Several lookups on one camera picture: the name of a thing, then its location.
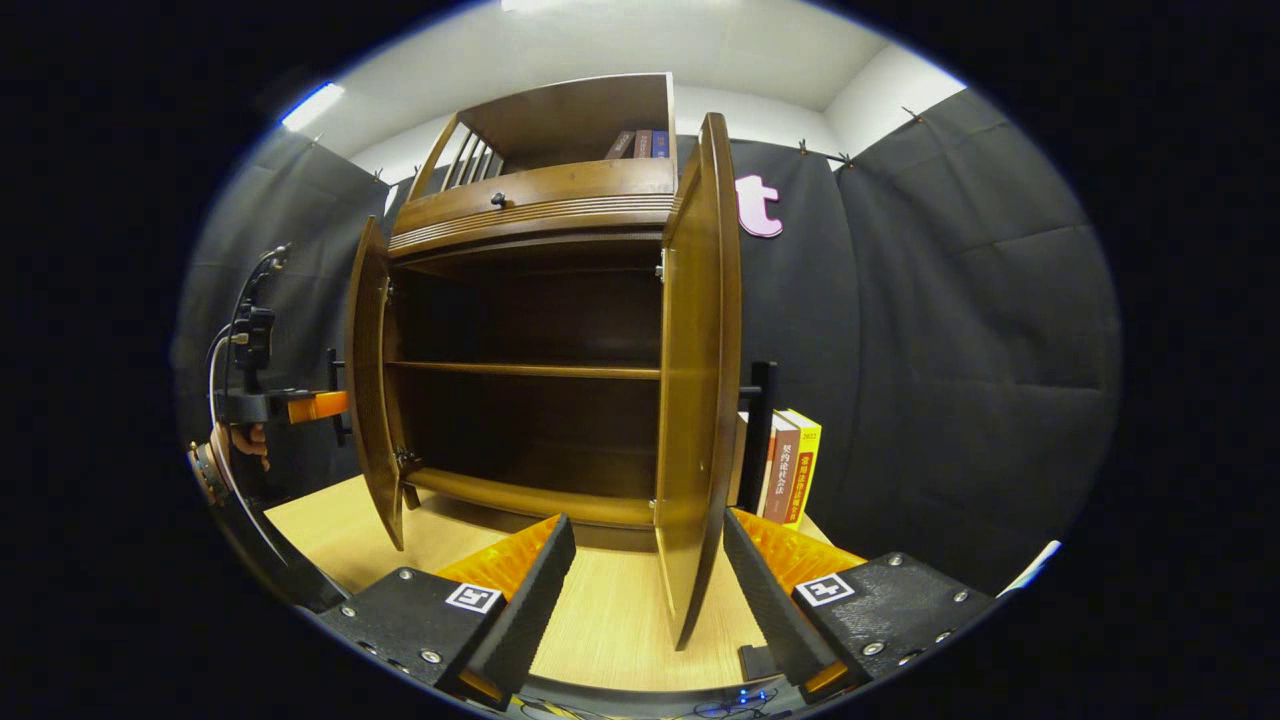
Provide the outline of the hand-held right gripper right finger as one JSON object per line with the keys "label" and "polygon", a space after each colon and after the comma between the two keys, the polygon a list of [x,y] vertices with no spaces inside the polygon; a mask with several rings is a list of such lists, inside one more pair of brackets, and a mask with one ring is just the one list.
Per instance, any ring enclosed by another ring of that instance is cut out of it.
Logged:
{"label": "hand-held right gripper right finger", "polygon": [[740,509],[724,552],[781,674],[805,701],[892,676],[996,598],[902,552],[863,559]]}

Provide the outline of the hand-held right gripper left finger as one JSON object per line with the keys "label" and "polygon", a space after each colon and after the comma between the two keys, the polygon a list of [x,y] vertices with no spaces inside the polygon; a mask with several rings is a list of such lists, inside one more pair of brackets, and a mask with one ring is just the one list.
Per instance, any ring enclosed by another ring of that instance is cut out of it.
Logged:
{"label": "hand-held right gripper left finger", "polygon": [[397,568],[317,621],[433,691],[503,711],[530,678],[575,555],[558,514],[444,569]]}

